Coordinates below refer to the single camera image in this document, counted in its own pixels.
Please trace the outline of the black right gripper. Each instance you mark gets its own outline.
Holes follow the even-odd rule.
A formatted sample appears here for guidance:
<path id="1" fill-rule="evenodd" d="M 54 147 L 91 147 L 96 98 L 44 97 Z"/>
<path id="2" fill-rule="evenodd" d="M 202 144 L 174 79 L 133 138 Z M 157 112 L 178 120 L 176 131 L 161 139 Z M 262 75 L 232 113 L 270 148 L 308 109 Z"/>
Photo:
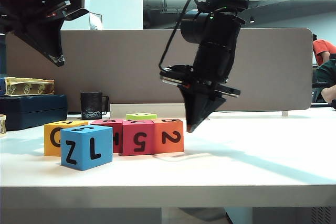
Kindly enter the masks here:
<path id="1" fill-rule="evenodd" d="M 238 89 L 197 77 L 191 66 L 184 66 L 183 73 L 180 92 L 184 99 L 186 130 L 189 133 L 194 132 L 212 112 L 226 102 L 223 96 L 232 98 L 240 96 Z"/>

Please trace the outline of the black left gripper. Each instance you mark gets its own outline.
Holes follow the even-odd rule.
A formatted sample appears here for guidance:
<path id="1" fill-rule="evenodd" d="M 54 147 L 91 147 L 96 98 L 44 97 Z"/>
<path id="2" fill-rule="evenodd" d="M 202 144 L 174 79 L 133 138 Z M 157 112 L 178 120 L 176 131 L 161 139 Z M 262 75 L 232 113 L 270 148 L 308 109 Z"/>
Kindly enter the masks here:
<path id="1" fill-rule="evenodd" d="M 41 53 L 56 66 L 65 63 L 61 45 L 60 30 L 65 16 L 64 0 L 36 0 L 1 3 L 1 33 L 13 34 Z"/>

